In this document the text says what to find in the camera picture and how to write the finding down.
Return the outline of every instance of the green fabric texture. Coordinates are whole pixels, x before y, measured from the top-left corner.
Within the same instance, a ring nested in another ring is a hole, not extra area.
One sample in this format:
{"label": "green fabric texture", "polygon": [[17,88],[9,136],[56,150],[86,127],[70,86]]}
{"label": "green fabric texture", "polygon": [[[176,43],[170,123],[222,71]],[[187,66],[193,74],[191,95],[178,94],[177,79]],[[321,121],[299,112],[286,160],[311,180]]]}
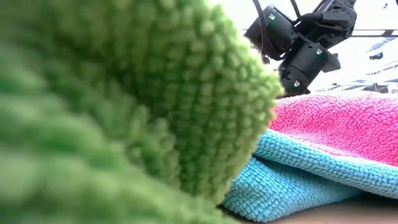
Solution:
{"label": "green fabric texture", "polygon": [[0,223],[234,223],[282,93],[202,0],[0,1]]}

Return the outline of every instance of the towel fold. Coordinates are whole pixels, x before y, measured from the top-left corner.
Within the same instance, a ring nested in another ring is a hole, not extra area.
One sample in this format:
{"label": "towel fold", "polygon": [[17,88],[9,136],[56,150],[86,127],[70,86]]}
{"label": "towel fold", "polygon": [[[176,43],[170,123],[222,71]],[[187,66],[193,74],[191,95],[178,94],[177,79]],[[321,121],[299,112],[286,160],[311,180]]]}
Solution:
{"label": "towel fold", "polygon": [[398,199],[398,98],[368,92],[281,99],[223,205],[256,222],[371,192]]}

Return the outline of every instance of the towel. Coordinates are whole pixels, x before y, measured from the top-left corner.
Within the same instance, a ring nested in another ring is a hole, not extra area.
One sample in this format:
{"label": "towel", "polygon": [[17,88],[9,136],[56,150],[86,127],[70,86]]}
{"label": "towel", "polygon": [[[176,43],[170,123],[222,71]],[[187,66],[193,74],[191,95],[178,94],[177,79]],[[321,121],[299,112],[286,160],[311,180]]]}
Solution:
{"label": "towel", "polygon": [[237,223],[282,93],[203,0],[0,1],[0,223]]}
{"label": "towel", "polygon": [[398,199],[398,97],[324,92],[279,100],[223,205],[269,222],[363,192]]}

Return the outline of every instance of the pink fabric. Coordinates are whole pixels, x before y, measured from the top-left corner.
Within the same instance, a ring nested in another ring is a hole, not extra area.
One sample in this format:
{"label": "pink fabric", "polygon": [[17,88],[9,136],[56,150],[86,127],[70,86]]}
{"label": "pink fabric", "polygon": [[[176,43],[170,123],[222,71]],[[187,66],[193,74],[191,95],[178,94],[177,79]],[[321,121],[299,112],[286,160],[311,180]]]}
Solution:
{"label": "pink fabric", "polygon": [[336,156],[398,166],[398,97],[315,93],[278,101],[271,129]]}

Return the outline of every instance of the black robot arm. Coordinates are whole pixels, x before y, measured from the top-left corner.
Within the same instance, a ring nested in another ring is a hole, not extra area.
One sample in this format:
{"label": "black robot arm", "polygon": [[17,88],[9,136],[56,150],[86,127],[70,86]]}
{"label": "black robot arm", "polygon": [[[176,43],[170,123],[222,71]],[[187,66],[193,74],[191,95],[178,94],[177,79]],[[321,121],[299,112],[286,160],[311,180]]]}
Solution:
{"label": "black robot arm", "polygon": [[320,71],[341,68],[337,55],[328,49],[351,37],[357,16],[355,0],[322,0],[313,12],[302,16],[293,4],[295,21],[275,6],[261,10],[258,0],[253,2],[260,16],[245,36],[263,57],[282,60],[278,71],[285,96],[307,94]]}

